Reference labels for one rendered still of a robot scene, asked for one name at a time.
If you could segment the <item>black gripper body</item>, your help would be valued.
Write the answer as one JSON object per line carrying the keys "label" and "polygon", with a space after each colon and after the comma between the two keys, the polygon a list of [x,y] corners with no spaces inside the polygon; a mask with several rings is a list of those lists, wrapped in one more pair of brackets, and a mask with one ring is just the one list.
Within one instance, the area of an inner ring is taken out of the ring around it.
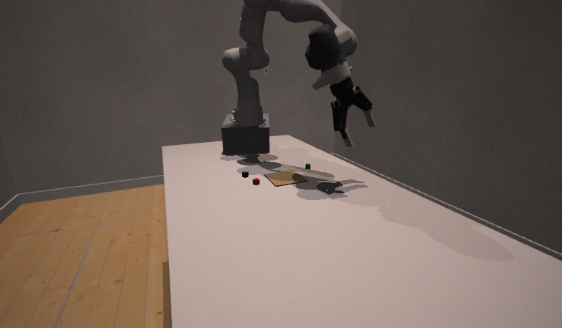
{"label": "black gripper body", "polygon": [[[350,77],[340,83],[330,86],[330,89],[332,94],[336,97],[336,99],[340,101],[339,104],[342,107],[345,107],[346,97],[350,97],[351,94],[355,95],[355,91],[353,90],[353,82]],[[354,99],[350,97],[350,102],[348,107],[350,107],[352,104],[354,104]]]}

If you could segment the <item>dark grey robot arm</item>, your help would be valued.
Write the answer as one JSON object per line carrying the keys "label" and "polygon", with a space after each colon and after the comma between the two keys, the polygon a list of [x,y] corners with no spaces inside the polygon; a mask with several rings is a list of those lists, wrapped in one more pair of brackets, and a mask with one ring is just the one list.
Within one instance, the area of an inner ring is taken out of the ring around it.
{"label": "dark grey robot arm", "polygon": [[312,85],[315,90],[345,80],[353,70],[345,57],[356,50],[356,35],[321,0],[244,0],[239,34],[247,47],[226,50],[222,56],[222,63],[234,76],[238,90],[237,105],[231,116],[233,125],[251,127],[266,120],[260,106],[258,82],[250,77],[250,70],[269,65],[269,53],[263,46],[263,27],[266,12],[276,10],[293,23],[320,21],[323,24],[308,34],[312,47],[308,45],[305,53],[309,66],[321,69],[322,75]]}

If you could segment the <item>tan flat mat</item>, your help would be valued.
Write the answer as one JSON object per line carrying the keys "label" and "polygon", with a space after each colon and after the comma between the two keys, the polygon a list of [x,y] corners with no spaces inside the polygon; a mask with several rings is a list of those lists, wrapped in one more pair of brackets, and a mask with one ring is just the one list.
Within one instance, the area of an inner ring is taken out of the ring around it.
{"label": "tan flat mat", "polygon": [[303,176],[292,171],[282,171],[271,174],[264,174],[264,176],[275,186],[291,185],[301,182],[308,182]]}

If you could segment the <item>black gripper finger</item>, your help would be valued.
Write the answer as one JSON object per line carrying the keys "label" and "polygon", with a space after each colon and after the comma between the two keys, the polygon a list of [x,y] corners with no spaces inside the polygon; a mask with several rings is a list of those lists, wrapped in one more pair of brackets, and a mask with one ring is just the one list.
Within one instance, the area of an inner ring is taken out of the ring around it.
{"label": "black gripper finger", "polygon": [[361,92],[359,86],[353,87],[353,90],[355,91],[355,95],[351,94],[350,97],[354,99],[354,105],[363,110],[369,127],[375,127],[376,123],[370,110],[372,109],[372,103]]}
{"label": "black gripper finger", "polygon": [[334,131],[340,131],[341,136],[345,142],[346,147],[354,146],[351,137],[346,127],[347,110],[350,102],[350,97],[345,99],[345,107],[343,108],[339,100],[331,102],[333,112]]}

